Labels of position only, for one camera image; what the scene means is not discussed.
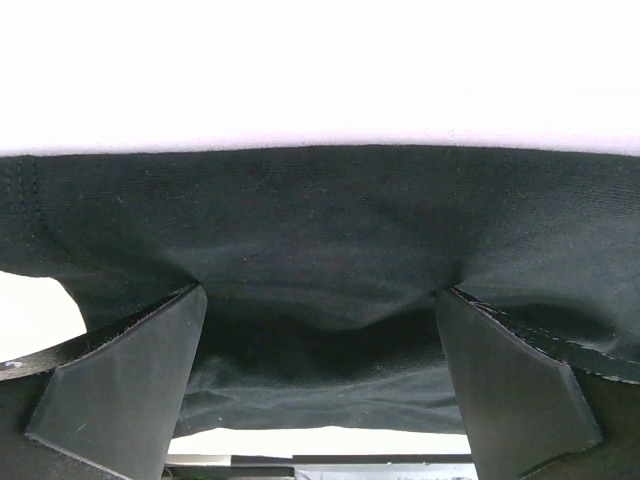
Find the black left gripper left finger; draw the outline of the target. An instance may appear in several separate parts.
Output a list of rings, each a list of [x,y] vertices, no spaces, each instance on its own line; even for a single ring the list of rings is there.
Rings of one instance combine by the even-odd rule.
[[[188,286],[2,362],[2,478],[160,478],[206,309],[204,289]]]

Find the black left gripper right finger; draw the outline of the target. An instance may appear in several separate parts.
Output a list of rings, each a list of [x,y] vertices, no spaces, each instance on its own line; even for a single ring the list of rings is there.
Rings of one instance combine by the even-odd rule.
[[[636,479],[639,364],[457,288],[435,318],[481,479]]]

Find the black flower print t-shirt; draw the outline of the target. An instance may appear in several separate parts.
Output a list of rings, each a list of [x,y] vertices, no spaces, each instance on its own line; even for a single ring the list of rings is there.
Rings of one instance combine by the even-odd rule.
[[[440,290],[638,361],[639,161],[426,146],[5,157],[1,267],[60,282],[91,330],[201,285],[179,437],[459,433]]]

